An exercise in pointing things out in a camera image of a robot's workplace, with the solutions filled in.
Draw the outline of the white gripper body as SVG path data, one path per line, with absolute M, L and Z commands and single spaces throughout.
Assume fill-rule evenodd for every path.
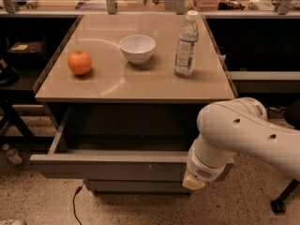
M 198 181 L 213 182 L 224 172 L 229 157 L 217 150 L 191 147 L 187 154 L 187 171 Z

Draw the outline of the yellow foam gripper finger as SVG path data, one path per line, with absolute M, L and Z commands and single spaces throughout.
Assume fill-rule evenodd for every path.
M 189 171 L 186 171 L 182 186 L 190 190 L 198 190 L 204 188 L 205 183 L 203 181 L 197 180 Z

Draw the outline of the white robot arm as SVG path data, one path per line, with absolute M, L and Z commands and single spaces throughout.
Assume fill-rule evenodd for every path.
M 188 150 L 183 187 L 196 190 L 217 180 L 236 154 L 257 158 L 300 179 L 300 131 L 267 121 L 251 97 L 211 103 L 197 117 L 199 136 Z

